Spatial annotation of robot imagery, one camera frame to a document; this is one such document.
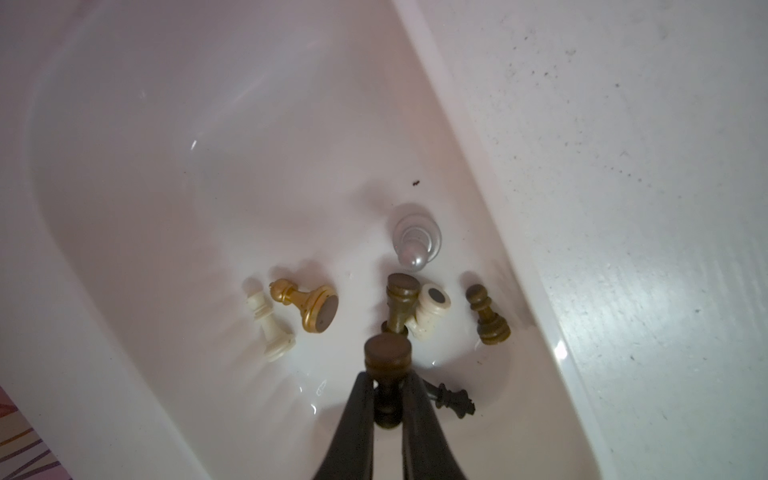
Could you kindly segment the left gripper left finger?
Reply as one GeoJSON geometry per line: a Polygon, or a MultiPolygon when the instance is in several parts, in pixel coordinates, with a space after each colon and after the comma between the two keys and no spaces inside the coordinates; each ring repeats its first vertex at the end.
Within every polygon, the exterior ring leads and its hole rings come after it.
{"type": "Polygon", "coordinates": [[[371,479],[374,451],[373,379],[361,372],[343,410],[328,451],[314,478],[371,479]]]}

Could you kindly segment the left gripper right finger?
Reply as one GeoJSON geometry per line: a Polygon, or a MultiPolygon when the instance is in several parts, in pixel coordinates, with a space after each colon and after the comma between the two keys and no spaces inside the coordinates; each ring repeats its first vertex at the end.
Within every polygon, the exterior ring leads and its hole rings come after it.
{"type": "Polygon", "coordinates": [[[402,385],[404,479],[466,479],[445,438],[422,379],[413,371],[402,385]]]}

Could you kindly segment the brown wooden knight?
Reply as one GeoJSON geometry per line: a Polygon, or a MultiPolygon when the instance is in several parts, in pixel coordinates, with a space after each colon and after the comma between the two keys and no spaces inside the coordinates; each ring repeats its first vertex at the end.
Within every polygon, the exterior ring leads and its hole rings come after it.
{"type": "Polygon", "coordinates": [[[411,370],[412,345],[403,335],[384,332],[364,345],[366,373],[376,382],[374,421],[393,429],[402,421],[402,384],[411,370]]]}

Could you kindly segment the white knight piece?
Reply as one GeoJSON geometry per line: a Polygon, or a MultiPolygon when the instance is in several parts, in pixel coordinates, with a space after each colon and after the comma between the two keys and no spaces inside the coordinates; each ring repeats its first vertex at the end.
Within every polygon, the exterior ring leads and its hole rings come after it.
{"type": "Polygon", "coordinates": [[[413,314],[405,325],[417,340],[426,341],[434,333],[440,320],[451,309],[449,295],[438,285],[427,283],[422,286],[413,314]]]}

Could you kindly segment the small dark brown pawn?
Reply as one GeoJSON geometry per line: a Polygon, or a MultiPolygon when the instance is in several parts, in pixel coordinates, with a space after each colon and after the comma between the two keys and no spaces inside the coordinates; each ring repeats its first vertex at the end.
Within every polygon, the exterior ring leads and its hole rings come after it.
{"type": "Polygon", "coordinates": [[[511,335],[507,320],[492,307],[492,299],[482,284],[471,285],[465,293],[470,308],[478,315],[477,333],[485,345],[497,345],[511,335]]]}

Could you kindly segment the black and white pawn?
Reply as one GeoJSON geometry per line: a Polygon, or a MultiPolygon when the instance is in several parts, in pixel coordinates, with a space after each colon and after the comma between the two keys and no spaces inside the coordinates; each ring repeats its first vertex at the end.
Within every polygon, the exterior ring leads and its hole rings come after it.
{"type": "Polygon", "coordinates": [[[275,362],[296,345],[295,336],[282,328],[274,318],[274,310],[263,291],[246,299],[254,321],[261,327],[265,340],[264,355],[269,363],[275,362]]]}

